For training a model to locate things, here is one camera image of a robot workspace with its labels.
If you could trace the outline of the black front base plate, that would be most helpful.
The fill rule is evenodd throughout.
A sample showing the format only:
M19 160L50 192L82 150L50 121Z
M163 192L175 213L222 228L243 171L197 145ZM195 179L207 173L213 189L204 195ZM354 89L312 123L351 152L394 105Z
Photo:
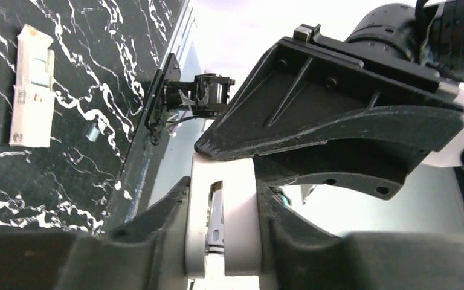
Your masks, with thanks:
M207 119L218 116L235 84L231 77L184 70L169 53L147 88L146 108L107 210L104 230L131 220L188 175L192 147Z

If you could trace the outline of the staple tray with staples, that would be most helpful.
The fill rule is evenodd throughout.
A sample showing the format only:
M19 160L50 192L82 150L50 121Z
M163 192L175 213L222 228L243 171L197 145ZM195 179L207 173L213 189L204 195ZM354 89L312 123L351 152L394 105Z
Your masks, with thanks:
M31 25L18 34L9 145L49 148L54 115L53 38Z

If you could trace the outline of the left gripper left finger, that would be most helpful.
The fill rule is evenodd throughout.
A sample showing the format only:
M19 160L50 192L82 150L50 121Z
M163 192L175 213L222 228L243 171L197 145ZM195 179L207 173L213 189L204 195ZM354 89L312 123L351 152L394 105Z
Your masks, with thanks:
M186 289L190 178L109 233L0 232L0 289Z

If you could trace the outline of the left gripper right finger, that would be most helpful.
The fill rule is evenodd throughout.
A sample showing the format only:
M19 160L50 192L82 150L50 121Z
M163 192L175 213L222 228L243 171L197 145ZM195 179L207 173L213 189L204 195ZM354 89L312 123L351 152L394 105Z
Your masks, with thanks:
M464 233L333 236L257 182L261 289L464 289Z

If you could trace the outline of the small white stapler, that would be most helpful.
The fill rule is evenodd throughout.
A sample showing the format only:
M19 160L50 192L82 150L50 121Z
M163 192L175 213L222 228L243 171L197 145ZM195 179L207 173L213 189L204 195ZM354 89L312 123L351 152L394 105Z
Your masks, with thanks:
M252 159L212 161L193 154L185 234L185 274L204 278L206 257L224 258L224 275L258 275L262 264Z

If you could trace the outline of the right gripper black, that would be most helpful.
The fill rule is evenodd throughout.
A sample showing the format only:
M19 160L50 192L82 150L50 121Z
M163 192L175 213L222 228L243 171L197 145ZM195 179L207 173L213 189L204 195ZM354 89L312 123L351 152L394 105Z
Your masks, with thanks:
M268 187L326 184L391 199L464 128L455 94L440 94L438 73L415 64L464 79L464 1L379 6L347 43L309 34L259 59L195 150L251 158Z

